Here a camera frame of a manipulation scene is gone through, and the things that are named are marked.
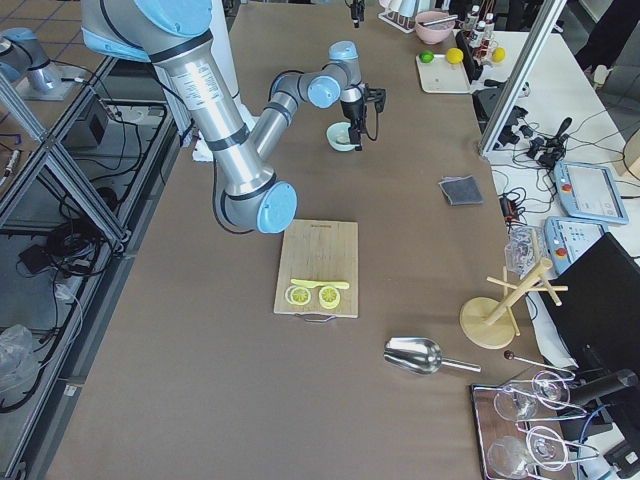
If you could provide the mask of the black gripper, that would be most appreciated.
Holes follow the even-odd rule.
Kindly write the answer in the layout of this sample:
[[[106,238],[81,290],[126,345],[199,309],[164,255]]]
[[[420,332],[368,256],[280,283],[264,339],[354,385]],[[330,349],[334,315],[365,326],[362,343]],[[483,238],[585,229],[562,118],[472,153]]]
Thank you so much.
[[[348,128],[349,143],[356,151],[362,150],[362,133],[366,124],[366,103],[363,98],[354,101],[341,101],[343,115],[350,122]]]
[[[365,19],[365,1],[351,0],[349,2],[350,17],[355,28],[359,28]]]

